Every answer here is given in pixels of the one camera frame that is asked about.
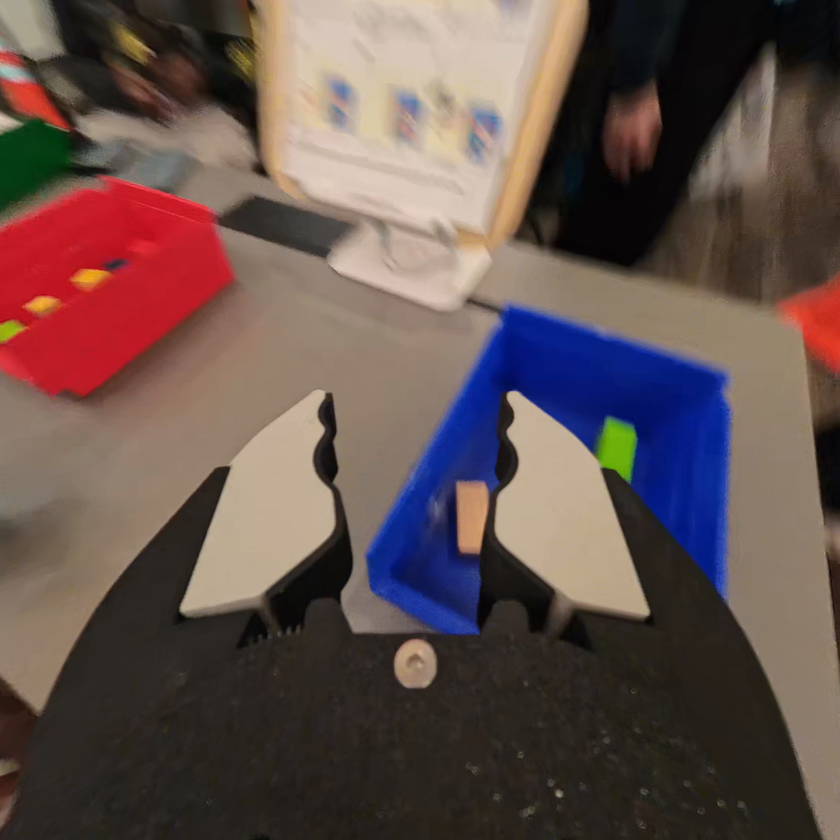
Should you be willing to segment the blue plastic bin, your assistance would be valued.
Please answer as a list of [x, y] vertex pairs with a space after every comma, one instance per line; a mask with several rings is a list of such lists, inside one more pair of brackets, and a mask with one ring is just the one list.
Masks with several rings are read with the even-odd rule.
[[445, 634], [475, 634], [477, 559], [459, 554], [455, 484], [497, 484], [501, 397], [518, 391], [593, 451], [634, 426], [631, 486], [728, 598], [729, 375], [552, 313], [506, 306], [366, 553], [372, 591]]

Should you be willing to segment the green plastic bin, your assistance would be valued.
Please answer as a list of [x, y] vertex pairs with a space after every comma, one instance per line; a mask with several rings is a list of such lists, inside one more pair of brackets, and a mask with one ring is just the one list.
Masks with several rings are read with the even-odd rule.
[[37, 119], [2, 133], [1, 210], [66, 174], [72, 146], [70, 131]]

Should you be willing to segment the green wooden block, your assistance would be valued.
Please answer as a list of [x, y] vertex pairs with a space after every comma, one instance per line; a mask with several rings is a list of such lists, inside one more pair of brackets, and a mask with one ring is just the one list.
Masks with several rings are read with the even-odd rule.
[[632, 423], [610, 415], [604, 418], [594, 450], [602, 469], [612, 470], [632, 484], [637, 447], [637, 430]]

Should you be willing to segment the instruction sheet board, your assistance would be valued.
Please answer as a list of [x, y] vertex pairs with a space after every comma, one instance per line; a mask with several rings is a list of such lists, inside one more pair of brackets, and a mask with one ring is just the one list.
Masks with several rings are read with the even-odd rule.
[[259, 150], [279, 188], [491, 251], [516, 233], [588, 2], [256, 6]]

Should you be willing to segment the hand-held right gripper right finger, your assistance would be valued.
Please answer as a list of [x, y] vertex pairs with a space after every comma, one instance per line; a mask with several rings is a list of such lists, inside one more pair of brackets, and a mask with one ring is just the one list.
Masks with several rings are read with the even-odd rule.
[[518, 391], [501, 396], [497, 438], [479, 630], [507, 602], [520, 605], [536, 634], [563, 634], [583, 615], [644, 625], [650, 605], [593, 454]]

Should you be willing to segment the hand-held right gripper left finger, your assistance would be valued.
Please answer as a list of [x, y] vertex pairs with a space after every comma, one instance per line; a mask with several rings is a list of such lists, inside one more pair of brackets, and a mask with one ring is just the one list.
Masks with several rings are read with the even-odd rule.
[[230, 462], [192, 576], [184, 618], [252, 612], [269, 627], [305, 623], [341, 601], [353, 570], [339, 489], [333, 395], [312, 391]]

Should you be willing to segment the white board stand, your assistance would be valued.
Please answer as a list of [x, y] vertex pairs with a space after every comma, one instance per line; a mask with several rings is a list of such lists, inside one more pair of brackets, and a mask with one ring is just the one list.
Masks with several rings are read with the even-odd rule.
[[462, 245], [454, 229], [413, 229], [377, 219], [360, 221], [331, 247], [338, 275], [417, 306], [443, 313], [465, 306], [487, 274], [483, 245]]

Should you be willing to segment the grey desk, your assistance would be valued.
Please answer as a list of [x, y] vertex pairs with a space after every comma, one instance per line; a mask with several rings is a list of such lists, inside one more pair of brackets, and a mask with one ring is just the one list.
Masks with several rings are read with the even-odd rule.
[[2, 533], [2, 680], [40, 712], [110, 585], [195, 487], [313, 388], [337, 404], [339, 487], [363, 558], [445, 408], [516, 302], [729, 374], [730, 605], [838, 837], [838, 663], [802, 339], [772, 311], [531, 246], [479, 304], [437, 314], [222, 229], [237, 282], [85, 401], [2, 376], [4, 476], [46, 505]]

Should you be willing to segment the pile of coloured wooden blocks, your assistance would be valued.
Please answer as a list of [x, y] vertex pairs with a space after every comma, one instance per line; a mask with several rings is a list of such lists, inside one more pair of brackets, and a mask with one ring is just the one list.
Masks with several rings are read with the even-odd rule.
[[1, 344], [15, 341], [57, 313], [67, 310], [76, 299], [108, 284], [122, 269], [158, 251], [149, 239], [136, 239], [121, 255], [83, 266], [79, 247], [56, 265], [30, 256], [2, 266]]

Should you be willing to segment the red plastic bin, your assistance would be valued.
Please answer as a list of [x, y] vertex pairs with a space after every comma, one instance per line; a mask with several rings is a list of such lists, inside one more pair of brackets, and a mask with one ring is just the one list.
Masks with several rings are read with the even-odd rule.
[[2, 266], [33, 256], [56, 265], [79, 247], [89, 266], [136, 239], [154, 255], [2, 345], [2, 372], [50, 396], [86, 396], [228, 287], [235, 274], [208, 207], [103, 176], [2, 226]]

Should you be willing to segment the natural wood block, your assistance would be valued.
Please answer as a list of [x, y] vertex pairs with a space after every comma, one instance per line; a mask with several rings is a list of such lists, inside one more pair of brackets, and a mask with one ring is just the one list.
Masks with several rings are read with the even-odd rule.
[[458, 553], [464, 557], [480, 555], [490, 504], [490, 491], [480, 480], [455, 483], [455, 519]]

